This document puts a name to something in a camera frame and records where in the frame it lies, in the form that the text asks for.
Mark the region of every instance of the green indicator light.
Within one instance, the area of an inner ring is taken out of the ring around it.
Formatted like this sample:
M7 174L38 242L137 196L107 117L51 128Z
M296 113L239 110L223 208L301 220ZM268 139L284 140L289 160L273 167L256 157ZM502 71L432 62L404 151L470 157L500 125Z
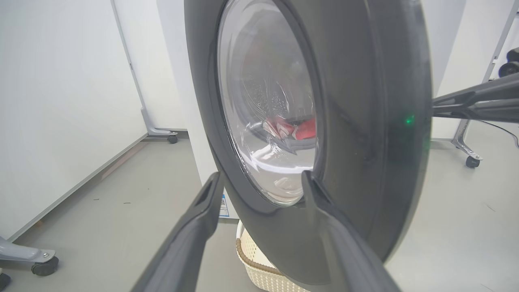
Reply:
M405 119L406 125L413 125L415 123L415 115L411 115L408 118Z

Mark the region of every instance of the washing machine door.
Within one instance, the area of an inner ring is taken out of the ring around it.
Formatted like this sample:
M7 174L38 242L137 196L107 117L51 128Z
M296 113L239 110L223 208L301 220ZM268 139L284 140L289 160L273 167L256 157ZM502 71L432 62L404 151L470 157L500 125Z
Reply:
M188 0L195 92L225 188L296 284L330 281L302 172L385 261L424 178L431 78L416 0Z

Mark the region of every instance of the label sticker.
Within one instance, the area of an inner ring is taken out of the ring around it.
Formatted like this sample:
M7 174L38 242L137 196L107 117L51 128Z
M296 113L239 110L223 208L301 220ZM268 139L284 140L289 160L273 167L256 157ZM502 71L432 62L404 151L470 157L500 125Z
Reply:
M222 196L222 204L220 205L220 217L229 217L229 210L227 209L227 203L225 202L225 194Z

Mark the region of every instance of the caster wheel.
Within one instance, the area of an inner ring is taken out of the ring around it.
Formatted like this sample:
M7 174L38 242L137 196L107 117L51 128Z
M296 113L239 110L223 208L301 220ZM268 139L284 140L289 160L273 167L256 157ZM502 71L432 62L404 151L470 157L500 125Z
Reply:
M469 156L465 161L465 165L470 168L476 168L480 165L480 161Z
M54 274L54 272L58 269L59 261L60 260L57 257L53 257L46 262L36 262L31 267L31 272L38 276L48 276Z
M507 61L515 62L519 61L519 49L515 48L507 53Z
M519 72L519 62L508 62L499 68L499 77L505 77Z
M11 278L6 274L0 274L0 291L3 291L11 282Z
M176 136L169 136L168 137L168 142L170 142L171 144L175 144L178 141L179 141L179 139Z

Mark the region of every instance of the black cable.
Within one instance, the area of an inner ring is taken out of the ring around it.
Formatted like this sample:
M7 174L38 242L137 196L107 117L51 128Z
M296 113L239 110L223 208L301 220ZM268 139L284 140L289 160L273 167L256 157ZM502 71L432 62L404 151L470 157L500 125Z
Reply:
M503 131L509 133L510 135L512 135L512 136L514 137L515 145L517 146L517 148L519 148L519 139L517 138L516 135L514 135L514 133L512 133L512 132L510 132L510 131L508 131L508 130L506 130L506 129L503 129L503 128L497 126L497 125L491 124L491 123L489 123L489 122L485 122L485 121L482 121L482 120L477 120L477 121L482 122L482 123L485 123L485 124L488 124L488 125L490 125L490 126L494 126L494 127L496 127L496 128L500 128L501 130L503 130Z

